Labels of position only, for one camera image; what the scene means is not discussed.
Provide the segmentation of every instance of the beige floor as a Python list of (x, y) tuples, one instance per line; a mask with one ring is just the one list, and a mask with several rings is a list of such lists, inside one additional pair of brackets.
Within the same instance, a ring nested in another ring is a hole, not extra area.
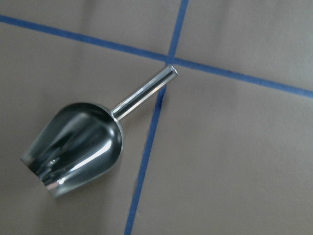
[[(0, 15), (166, 55), (180, 1), (1, 1)], [(313, 90), (313, 3), (188, 4), (176, 56)], [(109, 174), (50, 197), (19, 157), (66, 104), (112, 108), (156, 60), (0, 23), (0, 234), (123, 234), (156, 96)], [(133, 235), (313, 233), (313, 99), (177, 66)]]

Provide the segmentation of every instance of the metal scoop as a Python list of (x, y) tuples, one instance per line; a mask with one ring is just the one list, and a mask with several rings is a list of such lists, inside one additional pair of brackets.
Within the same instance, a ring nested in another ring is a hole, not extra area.
[(123, 149), (120, 120), (177, 76), (165, 67), (111, 111), (90, 103), (63, 108), (35, 139), (22, 162), (53, 197), (69, 192), (112, 168)]

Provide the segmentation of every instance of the blue tape line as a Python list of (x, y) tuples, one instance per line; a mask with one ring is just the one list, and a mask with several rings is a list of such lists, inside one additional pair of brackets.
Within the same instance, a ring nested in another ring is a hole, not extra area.
[[(179, 37), (180, 37), (180, 31), (182, 28), (182, 23), (184, 21), (186, 9), (187, 9), (187, 5), (188, 5), (188, 0), (182, 0), (180, 3), (179, 13), (176, 19), (175, 28), (174, 28), (174, 32), (173, 32), (173, 36), (172, 36), (172, 40), (170, 44), (170, 49), (169, 49), (168, 56), (167, 56), (165, 63), (172, 63), (174, 60), (176, 49), (177, 49), (177, 44), (178, 44)], [(152, 120), (151, 120), (151, 124), (149, 128), (149, 134), (147, 137), (147, 142), (145, 145), (145, 149), (143, 152), (140, 169), (138, 173), (136, 190), (132, 199), (129, 215), (128, 215), (126, 226), (125, 226), (124, 235), (131, 235), (132, 233), (134, 220), (135, 220), (135, 216), (136, 216), (136, 212), (138, 208), (138, 203), (139, 203), (139, 199), (141, 195), (141, 190), (142, 190), (146, 170), (147, 170), (148, 163), (149, 163), (153, 140), (155, 138), (158, 119), (160, 117), (165, 92), (166, 92), (166, 87), (160, 90), (157, 95), (156, 105), (155, 105), (155, 109), (153, 112), (153, 116), (152, 116)]]
[(131, 207), (129, 210), (129, 215), (127, 218), (124, 235), (130, 235), (132, 233), (134, 219), (135, 219), (135, 215), (137, 212), (140, 194), (141, 194), (143, 182), (144, 182), (145, 175), (146, 175), (146, 170), (147, 170), (147, 166), (148, 166), (148, 162), (149, 162), (149, 158), (150, 158), (153, 140), (155, 138), (155, 134), (156, 134), (156, 130), (157, 130), (157, 123), (158, 123), (158, 119), (160, 117), (165, 91), (166, 91), (166, 88), (163, 88), (157, 95), (155, 109), (154, 109), (152, 120), (150, 123), (149, 134), (147, 137), (147, 142), (145, 145), (145, 149), (143, 152), (143, 156), (142, 156), (142, 160), (141, 160), (141, 164), (140, 164), (140, 168), (139, 168), (137, 185), (136, 185), (135, 193), (133, 195)]
[(194, 70), (200, 70), (200, 71), (204, 71), (208, 73), (213, 73), (213, 74), (224, 76), (224, 77), (229, 77), (229, 78), (244, 81), (244, 82), (257, 84), (263, 87), (269, 87), (269, 88), (277, 89), (280, 91), (313, 98), (312, 91), (309, 91), (303, 88), (285, 85), (285, 84), (278, 83), (278, 82), (273, 82), (273, 81), (266, 80), (266, 79), (259, 78), (259, 77), (245, 75), (245, 74), (238, 73), (238, 72), (232, 72), (232, 71), (228, 71), (228, 70), (224, 70), (224, 69), (220, 69), (220, 68), (216, 68), (216, 67), (212, 67), (212, 66), (208, 66), (204, 64), (199, 64), (199, 63), (188, 61), (188, 60), (178, 59), (178, 58), (174, 58), (173, 64), (184, 66), (184, 67), (194, 69)]
[(187, 6), (188, 6), (188, 0), (182, 0), (180, 3), (179, 13), (177, 15), (174, 33), (173, 33), (170, 48), (168, 51), (168, 57), (166, 60), (166, 63), (168, 63), (168, 64), (173, 63), (173, 60), (175, 57), (175, 53), (177, 50), (177, 45), (178, 45), (178, 41), (180, 38), (180, 32), (181, 32), (182, 24), (184, 22)]
[[(270, 80), (266, 80), (266, 79), (262, 79), (262, 78), (258, 78), (258, 77), (253, 77), (253, 76), (249, 76), (249, 75), (245, 75), (245, 74), (241, 74), (241, 73), (237, 73), (237, 72), (232, 72), (232, 71), (228, 71), (228, 70), (223, 70), (220, 68), (216, 68), (216, 67), (212, 67), (212, 66), (204, 65), (204, 64), (199, 64), (196, 62), (183, 60), (183, 59), (179, 59), (179, 58), (173, 58), (171, 61), (169, 59), (169, 56), (166, 56), (163, 54), (139, 49), (136, 47), (130, 47), (130, 46), (126, 46), (123, 44), (114, 43), (114, 42), (110, 42), (110, 41), (106, 41), (106, 40), (102, 40), (102, 39), (98, 39), (98, 38), (94, 38), (94, 37), (89, 37), (86, 35), (73, 33), (73, 32), (62, 30), (62, 29), (57, 29), (57, 28), (53, 28), (53, 27), (49, 27), (49, 26), (45, 26), (45, 25), (41, 25), (41, 24), (37, 24), (37, 23), (19, 20), (19, 19), (15, 19), (15, 18), (11, 18), (8, 16), (3, 16), (3, 15), (0, 15), (0, 22), (19, 26), (19, 27), (23, 27), (23, 28), (33, 29), (33, 30), (36, 30), (39, 32), (44, 32), (44, 33), (48, 33), (48, 34), (52, 34), (52, 35), (56, 35), (56, 36), (60, 36), (60, 37), (65, 37), (65, 38), (73, 39), (76, 41), (85, 42), (85, 43), (89, 43), (89, 44), (93, 44), (93, 45), (97, 45), (97, 46), (101, 46), (101, 47), (105, 47), (105, 48), (110, 48), (110, 49), (130, 53), (130, 54), (134, 54), (134, 55), (139, 55), (142, 57), (163, 61), (166, 63), (171, 62), (172, 64), (184, 66), (184, 67), (187, 67), (190, 69), (200, 70), (200, 71), (213, 73), (213, 74), (217, 74), (217, 75), (221, 75), (221, 76), (226, 76), (229, 78), (257, 84), (260, 86), (269, 87), (269, 88), (289, 92), (292, 94), (297, 94), (297, 95), (313, 98), (313, 92), (310, 90), (306, 90), (306, 89), (302, 89), (302, 88), (298, 88), (298, 87), (294, 87), (294, 86), (289, 86), (289, 85), (285, 85), (285, 84), (278, 83), (278, 82), (272, 82)], [(173, 48), (176, 49), (177, 45), (173, 44), (173, 46), (172, 45), (170, 46), (169, 54), (173, 54), (173, 53), (175, 54), (175, 52), (172, 52), (172, 50), (174, 50)]]
[(163, 62), (165, 62), (166, 58), (167, 58), (167, 56), (165, 56), (165, 55), (151, 52), (148, 50), (143, 50), (143, 49), (139, 49), (136, 47), (126, 46), (123, 44), (114, 43), (114, 42), (86, 36), (86, 35), (79, 34), (79, 33), (70, 32), (70, 31), (66, 31), (66, 30), (62, 30), (62, 29), (58, 29), (58, 28), (53, 28), (53, 27), (45, 26), (45, 25), (38, 24), (38, 23), (32, 23), (32, 22), (28, 22), (28, 21), (24, 21), (24, 20), (19, 20), (19, 19), (15, 19), (12, 17), (8, 17), (8, 16), (0, 15), (0, 22), (19, 26), (19, 27), (23, 27), (23, 28), (33, 29), (35, 31), (48, 33), (48, 34), (52, 34), (52, 35), (56, 35), (56, 36), (60, 36), (60, 37), (64, 37), (64, 38), (69, 38), (69, 39), (73, 39), (73, 40), (76, 40), (79, 42), (97, 45), (100, 47), (110, 48), (110, 49), (130, 53), (130, 54), (134, 54), (134, 55), (139, 55), (139, 56), (143, 56), (146, 58), (159, 60), (159, 61), (163, 61)]

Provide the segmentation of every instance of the scoop handle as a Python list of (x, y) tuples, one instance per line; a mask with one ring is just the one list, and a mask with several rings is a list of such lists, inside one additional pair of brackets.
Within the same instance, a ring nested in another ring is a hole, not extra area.
[(136, 92), (119, 103), (111, 110), (114, 118), (121, 120), (135, 109), (139, 104), (164, 87), (169, 81), (178, 75), (173, 65), (168, 65), (156, 74), (150, 81), (141, 86)]

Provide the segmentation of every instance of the gray surface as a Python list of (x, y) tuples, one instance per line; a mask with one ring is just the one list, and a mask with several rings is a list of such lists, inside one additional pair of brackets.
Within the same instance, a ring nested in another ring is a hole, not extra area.
[(5, 24), (0, 32), (0, 234), (122, 234), (155, 98), (122, 120), (115, 168), (59, 199), (19, 158), (65, 105), (112, 108), (163, 63)]
[(312, 100), (177, 69), (133, 234), (312, 234)]
[(176, 56), (313, 89), (313, 1), (190, 1)]
[[(178, 9), (0, 2), (3, 15), (163, 54)], [(176, 56), (312, 90), (312, 11), (309, 0), (190, 1)], [(0, 234), (123, 234), (155, 99), (122, 121), (116, 168), (60, 199), (19, 157), (66, 104), (112, 108), (164, 63), (3, 23), (0, 38)], [(178, 70), (132, 234), (312, 234), (313, 100)]]

